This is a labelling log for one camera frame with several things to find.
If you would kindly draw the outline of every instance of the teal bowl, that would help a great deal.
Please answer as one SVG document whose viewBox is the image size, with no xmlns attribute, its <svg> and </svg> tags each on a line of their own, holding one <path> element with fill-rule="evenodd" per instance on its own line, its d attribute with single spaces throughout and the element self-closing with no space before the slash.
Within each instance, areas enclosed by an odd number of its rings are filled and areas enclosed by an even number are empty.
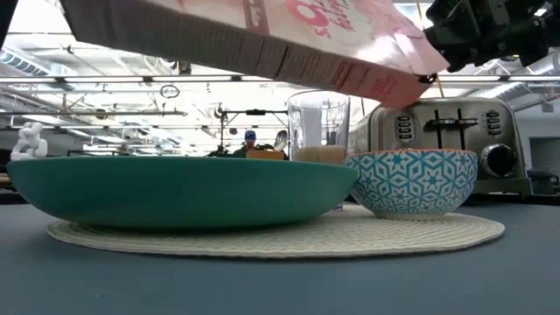
<svg viewBox="0 0 560 315">
<path fill-rule="evenodd" d="M 360 173 L 352 196 L 376 217 L 435 220 L 465 202 L 479 160 L 467 150 L 392 150 L 354 155 L 346 166 Z"/>
<path fill-rule="evenodd" d="M 241 228 L 306 221 L 349 194 L 338 165 L 211 157 L 54 157 L 8 163 L 56 218 L 119 228 Z"/>
</svg>

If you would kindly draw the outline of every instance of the round placemat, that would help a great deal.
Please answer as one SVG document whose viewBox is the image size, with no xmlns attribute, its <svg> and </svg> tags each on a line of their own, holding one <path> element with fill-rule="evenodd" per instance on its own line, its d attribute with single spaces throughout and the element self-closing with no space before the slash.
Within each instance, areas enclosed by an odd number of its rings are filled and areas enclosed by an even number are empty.
<svg viewBox="0 0 560 315">
<path fill-rule="evenodd" d="M 345 206 L 305 223 L 222 233 L 141 233 L 56 221 L 47 233 L 93 249 L 178 256 L 261 258 L 351 257 L 467 248 L 504 233 L 492 220 L 447 214 L 442 220 L 376 219 L 361 206 Z"/>
</svg>

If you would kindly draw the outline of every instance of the table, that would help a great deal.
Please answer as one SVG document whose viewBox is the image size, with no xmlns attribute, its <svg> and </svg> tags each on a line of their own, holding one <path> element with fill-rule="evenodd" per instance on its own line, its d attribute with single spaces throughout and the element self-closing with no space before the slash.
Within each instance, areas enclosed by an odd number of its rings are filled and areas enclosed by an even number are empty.
<svg viewBox="0 0 560 315">
<path fill-rule="evenodd" d="M 559 314 L 560 208 L 460 209 L 506 225 L 468 250 L 366 259 L 221 260 L 104 252 L 0 206 L 0 314 Z"/>
</svg>

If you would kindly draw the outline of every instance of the toaster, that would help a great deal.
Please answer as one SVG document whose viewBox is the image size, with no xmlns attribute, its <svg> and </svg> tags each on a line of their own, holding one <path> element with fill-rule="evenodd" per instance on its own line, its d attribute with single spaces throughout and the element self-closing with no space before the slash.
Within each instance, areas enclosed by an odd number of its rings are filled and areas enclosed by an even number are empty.
<svg viewBox="0 0 560 315">
<path fill-rule="evenodd" d="M 349 130 L 349 155 L 399 149 L 474 151 L 474 193 L 531 194 L 515 114 L 503 101 L 437 98 L 404 109 L 377 107 Z"/>
</svg>

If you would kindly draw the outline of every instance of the toaster button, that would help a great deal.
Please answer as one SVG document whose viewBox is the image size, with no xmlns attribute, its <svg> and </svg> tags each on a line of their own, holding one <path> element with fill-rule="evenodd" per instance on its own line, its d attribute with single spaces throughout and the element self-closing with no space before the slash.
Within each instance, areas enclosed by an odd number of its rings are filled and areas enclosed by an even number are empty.
<svg viewBox="0 0 560 315">
<path fill-rule="evenodd" d="M 486 117 L 488 117 L 488 118 L 495 118 L 495 117 L 498 117 L 498 116 L 500 116 L 500 114 L 498 114 L 498 112 L 495 112 L 493 110 L 486 113 Z"/>
</svg>

